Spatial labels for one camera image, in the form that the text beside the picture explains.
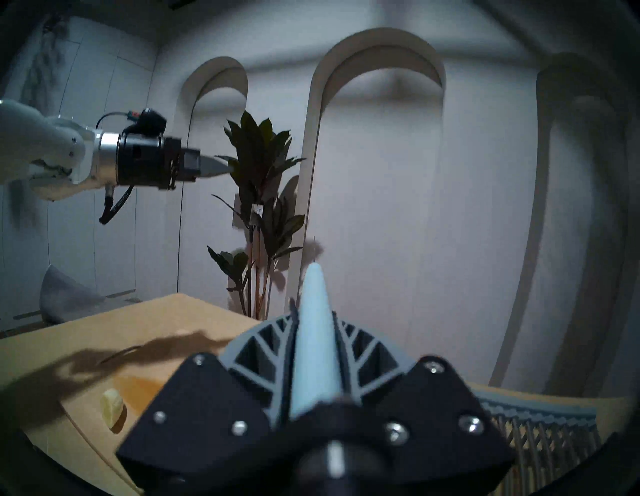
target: food piece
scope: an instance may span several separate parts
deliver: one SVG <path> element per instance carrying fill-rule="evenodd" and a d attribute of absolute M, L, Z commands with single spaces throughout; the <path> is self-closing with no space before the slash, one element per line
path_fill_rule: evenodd
<path fill-rule="evenodd" d="M 122 415 L 124 410 L 124 402 L 122 396 L 117 389 L 107 389 L 100 397 L 100 409 L 102 410 L 102 419 L 107 427 L 111 429 Z"/>

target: potted plant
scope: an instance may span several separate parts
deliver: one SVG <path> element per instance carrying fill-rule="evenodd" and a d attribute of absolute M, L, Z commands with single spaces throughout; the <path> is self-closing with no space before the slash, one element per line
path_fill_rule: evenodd
<path fill-rule="evenodd" d="M 229 252 L 216 253 L 210 246 L 207 249 L 222 272 L 233 281 L 234 286 L 227 289 L 238 292 L 243 313 L 256 319 L 263 315 L 266 318 L 271 294 L 269 284 L 269 295 L 266 296 L 267 279 L 271 278 L 276 260 L 302 249 L 301 246 L 291 248 L 289 245 L 291 237 L 305 221 L 304 215 L 290 215 L 287 199 L 284 195 L 278 196 L 277 185 L 282 173 L 303 159 L 287 158 L 291 134 L 289 131 L 274 133 L 269 119 L 257 125 L 251 114 L 244 112 L 240 125 L 232 121 L 228 123 L 225 134 L 236 149 L 237 157 L 218 157 L 226 160 L 232 169 L 230 174 L 238 187 L 240 210 L 235 210 L 218 195 L 213 196 L 242 220 L 248 232 L 248 253 L 232 255 Z M 262 248 L 266 260 L 260 259 Z M 252 292 L 253 272 L 255 291 Z"/>

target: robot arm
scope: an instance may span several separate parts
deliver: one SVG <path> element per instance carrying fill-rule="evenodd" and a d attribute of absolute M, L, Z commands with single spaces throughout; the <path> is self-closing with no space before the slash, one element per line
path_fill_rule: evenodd
<path fill-rule="evenodd" d="M 182 148 L 164 137 L 166 120 L 151 109 L 120 134 L 44 117 L 36 109 L 0 100 L 0 184 L 28 179 L 45 200 L 61 200 L 86 189 L 155 186 L 195 181 L 230 171 L 223 162 Z"/>

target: screw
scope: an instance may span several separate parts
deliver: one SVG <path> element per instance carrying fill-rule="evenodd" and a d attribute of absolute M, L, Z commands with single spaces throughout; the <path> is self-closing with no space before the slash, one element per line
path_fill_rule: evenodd
<path fill-rule="evenodd" d="M 164 424 L 166 420 L 166 413 L 165 412 L 155 412 L 154 413 L 154 422 L 156 424 Z"/>
<path fill-rule="evenodd" d="M 464 432 L 479 436 L 484 432 L 484 424 L 475 415 L 460 415 L 458 427 Z"/>
<path fill-rule="evenodd" d="M 244 434 L 246 433 L 248 426 L 246 425 L 246 422 L 243 420 L 236 420 L 233 425 L 231 426 L 231 433 L 234 436 L 244 436 Z"/>
<path fill-rule="evenodd" d="M 409 431 L 398 422 L 388 422 L 385 424 L 385 431 L 391 446 L 402 446 L 409 439 Z"/>
<path fill-rule="evenodd" d="M 424 368 L 432 374 L 442 374 L 444 372 L 444 365 L 440 362 L 424 362 Z"/>

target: plant stem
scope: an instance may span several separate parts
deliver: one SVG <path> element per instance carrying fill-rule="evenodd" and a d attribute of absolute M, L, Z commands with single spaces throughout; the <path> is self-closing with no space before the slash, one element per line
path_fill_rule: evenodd
<path fill-rule="evenodd" d="M 267 268 L 264 272 L 264 283 L 262 286 L 262 296 L 260 297 L 260 305 L 258 306 L 258 314 L 262 310 L 262 304 L 264 303 L 264 295 L 267 293 L 267 277 L 271 273 L 271 259 L 267 258 Z"/>
<path fill-rule="evenodd" d="M 240 296 L 240 306 L 242 307 L 242 313 L 246 315 L 246 308 L 244 307 L 244 294 L 242 294 L 242 289 L 238 291 L 238 295 Z"/>
<path fill-rule="evenodd" d="M 257 262 L 255 263 L 255 300 L 253 301 L 255 307 L 255 318 L 260 319 L 260 228 L 256 230 L 256 243 L 258 248 Z"/>
<path fill-rule="evenodd" d="M 273 276 L 269 277 L 269 294 L 267 295 L 267 308 L 264 309 L 264 320 L 269 318 L 269 307 L 271 306 L 271 286 L 273 286 Z"/>
<path fill-rule="evenodd" d="M 247 317 L 251 317 L 251 278 L 252 278 L 252 262 L 253 262 L 253 226 L 249 226 L 249 281 L 247 281 L 246 286 L 246 307 L 247 307 Z"/>

